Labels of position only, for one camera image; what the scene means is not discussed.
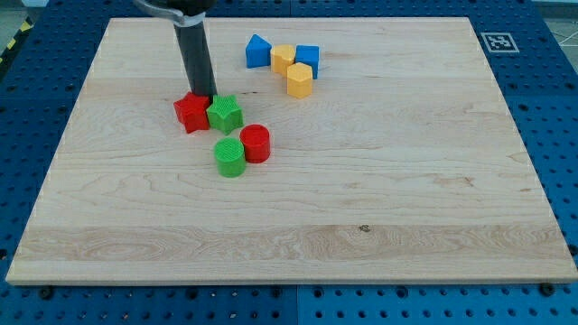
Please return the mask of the dark robot tool mount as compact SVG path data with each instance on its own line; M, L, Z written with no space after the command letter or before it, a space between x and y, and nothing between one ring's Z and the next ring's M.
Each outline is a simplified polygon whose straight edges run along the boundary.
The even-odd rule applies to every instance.
M160 0L162 5L181 11L184 15L197 15L210 10L217 0Z

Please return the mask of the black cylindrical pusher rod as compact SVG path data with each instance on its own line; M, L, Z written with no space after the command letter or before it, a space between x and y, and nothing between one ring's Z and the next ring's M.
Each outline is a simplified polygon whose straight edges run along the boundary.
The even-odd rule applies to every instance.
M204 24L174 27L183 66L194 95L212 97L218 93Z

